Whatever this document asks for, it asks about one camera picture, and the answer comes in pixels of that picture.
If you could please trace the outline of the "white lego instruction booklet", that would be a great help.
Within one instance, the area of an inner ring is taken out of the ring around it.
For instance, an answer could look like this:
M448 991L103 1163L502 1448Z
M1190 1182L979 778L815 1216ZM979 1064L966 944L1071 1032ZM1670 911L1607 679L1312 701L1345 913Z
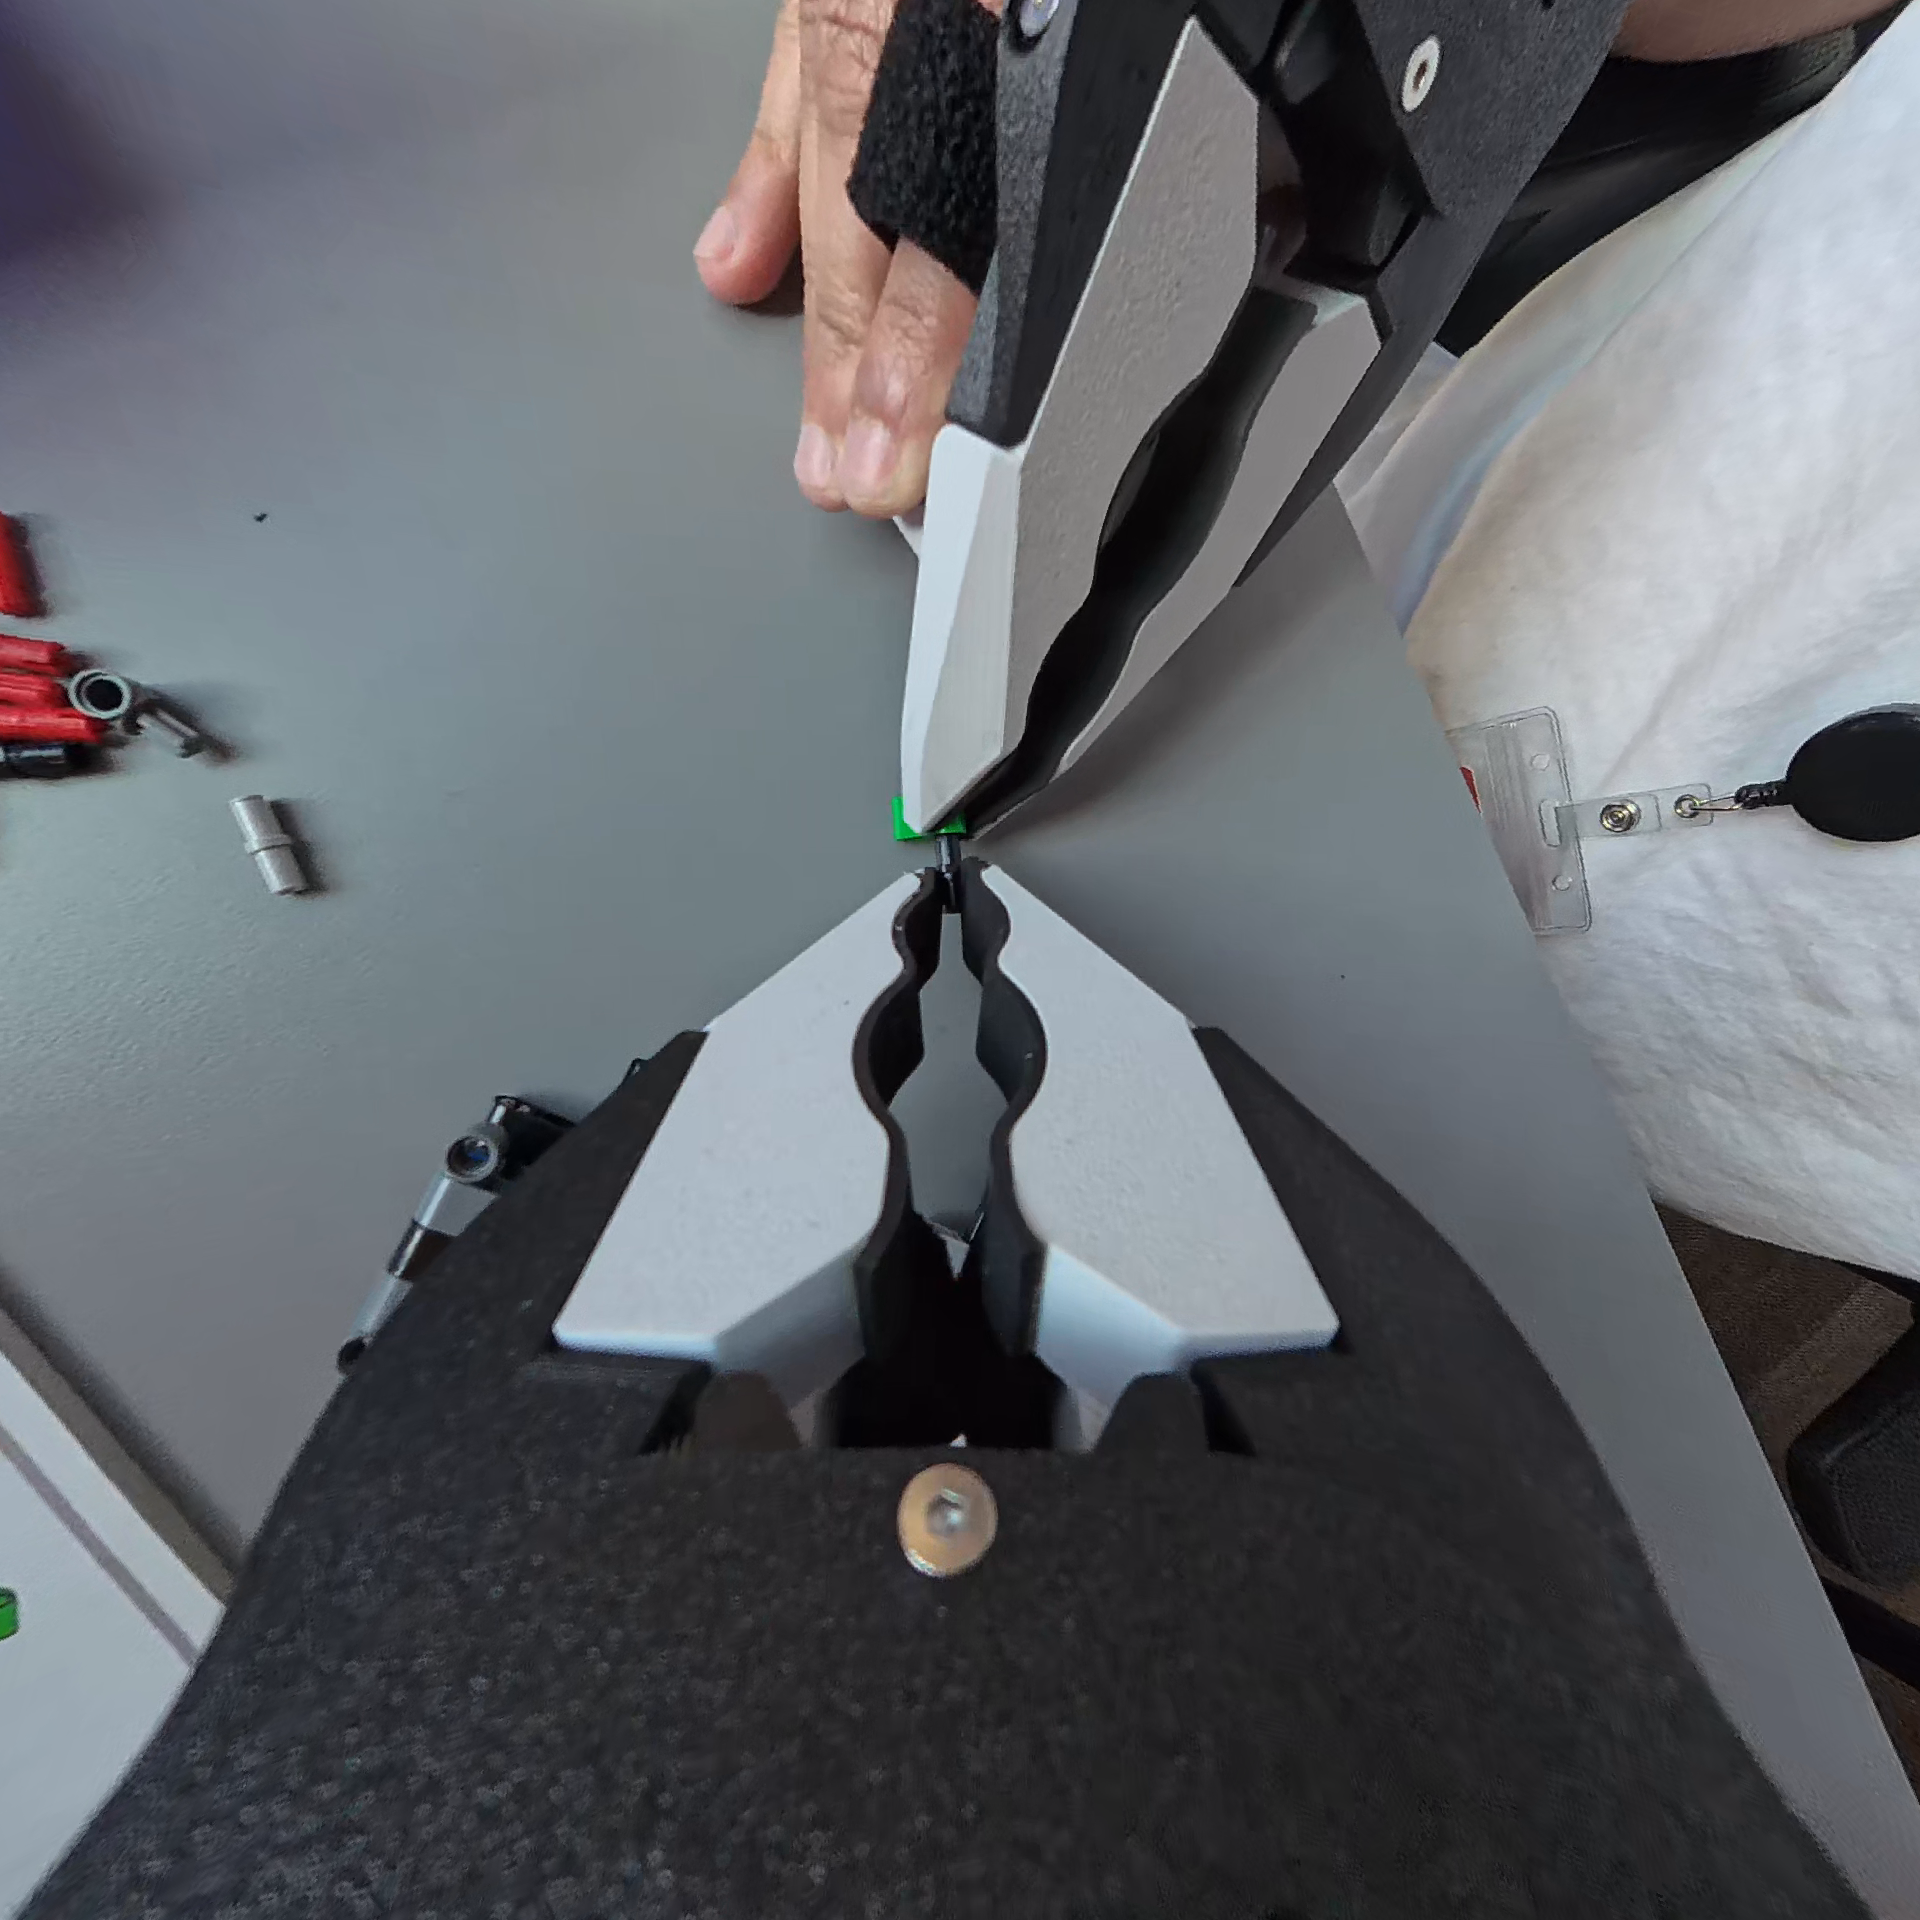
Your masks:
M1 1317L1 1914L122 1784L226 1609L232 1572Z

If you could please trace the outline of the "dark grey lego connector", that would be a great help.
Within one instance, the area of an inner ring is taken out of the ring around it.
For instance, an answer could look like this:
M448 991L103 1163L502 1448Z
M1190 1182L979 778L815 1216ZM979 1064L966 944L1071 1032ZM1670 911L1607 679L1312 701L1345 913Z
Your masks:
M141 698L127 709L123 731L130 738L167 747L175 757L204 757L208 764L222 764L232 757L232 747L214 731L197 724L186 707L155 687L146 687Z

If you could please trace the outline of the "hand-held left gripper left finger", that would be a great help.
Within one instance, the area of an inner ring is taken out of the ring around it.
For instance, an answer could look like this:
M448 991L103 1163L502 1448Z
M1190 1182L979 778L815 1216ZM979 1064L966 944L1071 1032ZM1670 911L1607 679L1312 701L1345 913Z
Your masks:
M787 1406L899 1354L943 1285L892 1110L942 936L942 877L899 876L708 1021L560 1349L757 1375Z

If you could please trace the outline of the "black office chair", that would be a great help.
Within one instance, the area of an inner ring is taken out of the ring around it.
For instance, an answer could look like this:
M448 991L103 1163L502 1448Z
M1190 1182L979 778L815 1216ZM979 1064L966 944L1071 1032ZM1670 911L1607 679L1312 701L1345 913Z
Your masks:
M1871 1367L1786 1451L1788 1495L1847 1647L1918 1689L1915 1613L1888 1594L1915 1589L1918 1383L1914 1369Z

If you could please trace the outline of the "person's white shirt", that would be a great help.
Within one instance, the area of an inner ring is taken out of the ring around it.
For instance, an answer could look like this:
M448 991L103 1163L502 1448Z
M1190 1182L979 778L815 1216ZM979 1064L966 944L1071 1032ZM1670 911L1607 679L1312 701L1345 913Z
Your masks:
M1446 730L1576 804L1915 705L1915 3L1631 3L1534 222L1342 478ZM1542 936L1656 1199L1915 1282L1918 852L1585 836Z

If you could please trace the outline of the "pile of red black pins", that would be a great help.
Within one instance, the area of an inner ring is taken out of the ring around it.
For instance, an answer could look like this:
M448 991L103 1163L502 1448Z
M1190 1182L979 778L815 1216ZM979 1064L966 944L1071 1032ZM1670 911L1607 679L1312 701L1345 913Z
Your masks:
M93 771L110 750L105 720L76 705L67 648L27 632L50 614L27 523L1 513L1 782L56 782Z

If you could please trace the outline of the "grey lego pin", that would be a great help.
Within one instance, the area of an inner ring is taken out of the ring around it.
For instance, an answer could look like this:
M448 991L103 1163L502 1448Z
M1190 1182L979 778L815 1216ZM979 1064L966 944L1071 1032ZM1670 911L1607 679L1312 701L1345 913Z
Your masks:
M315 884L307 872L299 836L287 826L277 802L262 794L227 802L254 873L276 900L307 896Z

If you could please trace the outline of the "clear plastic badge holder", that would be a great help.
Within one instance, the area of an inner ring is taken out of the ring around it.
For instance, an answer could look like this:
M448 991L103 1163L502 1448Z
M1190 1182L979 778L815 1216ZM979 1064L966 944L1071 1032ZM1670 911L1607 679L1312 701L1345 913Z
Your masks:
M1576 826L1561 724L1527 707L1446 731L1500 869L1538 938L1592 930L1592 897Z

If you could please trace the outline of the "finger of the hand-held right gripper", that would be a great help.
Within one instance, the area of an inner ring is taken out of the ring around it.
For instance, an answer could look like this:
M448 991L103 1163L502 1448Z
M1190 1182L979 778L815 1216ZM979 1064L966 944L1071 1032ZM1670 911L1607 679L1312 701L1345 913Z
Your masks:
M1245 293L1124 470L1019 738L967 789L971 832L1074 767L1233 592L1378 351L1358 297L1301 281Z
M915 546L914 826L967 822L1018 743L1130 462L1227 336L1255 267L1259 113L1197 16L1056 16L1002 53L995 257Z

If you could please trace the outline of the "black badge reel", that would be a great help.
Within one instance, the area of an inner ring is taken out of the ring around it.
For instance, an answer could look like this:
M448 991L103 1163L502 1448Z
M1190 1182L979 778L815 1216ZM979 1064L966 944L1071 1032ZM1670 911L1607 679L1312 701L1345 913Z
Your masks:
M1918 705L1885 703L1812 731L1784 775L1725 794L1694 782L1620 792L1585 802L1542 802L1553 846L1585 837L1695 828L1723 813L1786 810L1814 833L1847 846L1898 846L1918 837Z

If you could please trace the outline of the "person's right hand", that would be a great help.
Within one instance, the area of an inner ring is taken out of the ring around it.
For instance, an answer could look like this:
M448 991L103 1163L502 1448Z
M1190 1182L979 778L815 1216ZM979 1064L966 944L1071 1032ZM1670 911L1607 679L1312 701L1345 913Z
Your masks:
M908 240L858 216L849 178L892 2L782 2L756 117L692 255L734 308L802 279L802 392L791 472L822 511L921 507L976 295Z

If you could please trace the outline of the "grey black lego axle piece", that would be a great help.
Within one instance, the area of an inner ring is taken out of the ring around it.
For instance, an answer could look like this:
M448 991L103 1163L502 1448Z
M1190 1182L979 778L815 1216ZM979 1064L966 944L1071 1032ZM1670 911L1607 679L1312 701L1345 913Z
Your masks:
M337 1349L339 1375L354 1367L451 1243L572 1127L569 1115L519 1095L496 1095L481 1119L444 1145L404 1234Z

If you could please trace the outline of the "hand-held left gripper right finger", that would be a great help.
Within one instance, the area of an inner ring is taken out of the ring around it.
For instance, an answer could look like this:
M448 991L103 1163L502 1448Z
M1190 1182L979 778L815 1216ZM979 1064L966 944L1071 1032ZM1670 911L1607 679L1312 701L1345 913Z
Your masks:
M1139 1379L1320 1354L1339 1322L1188 1016L1008 869L964 863L971 1051L1002 1106L966 1276L1091 1444Z

